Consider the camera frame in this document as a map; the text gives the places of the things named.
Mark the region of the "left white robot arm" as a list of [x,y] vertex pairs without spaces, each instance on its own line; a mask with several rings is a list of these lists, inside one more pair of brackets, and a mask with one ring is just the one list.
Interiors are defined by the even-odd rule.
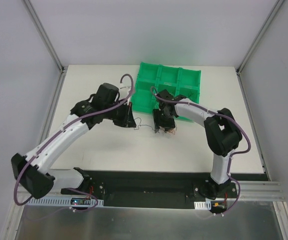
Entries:
[[103,120],[111,120],[122,128],[134,128],[136,123],[129,100],[133,92],[133,87],[101,84],[95,94],[71,109],[56,133],[24,156],[16,153],[11,158],[14,178],[35,199],[44,197],[52,189],[73,189],[81,195],[89,192],[91,180],[86,171],[77,167],[52,170],[51,166],[73,142]]

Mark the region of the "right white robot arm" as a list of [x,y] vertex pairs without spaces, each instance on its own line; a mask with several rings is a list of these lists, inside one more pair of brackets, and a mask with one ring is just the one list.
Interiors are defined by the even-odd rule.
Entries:
[[213,167],[209,180],[199,188],[199,194],[208,199],[222,196],[229,179],[229,157],[242,140],[242,133],[233,123],[235,120],[227,108],[211,113],[210,110],[190,101],[184,95],[172,96],[166,89],[155,95],[158,108],[152,111],[155,132],[176,128],[175,118],[189,119],[205,129],[207,144],[213,152]]

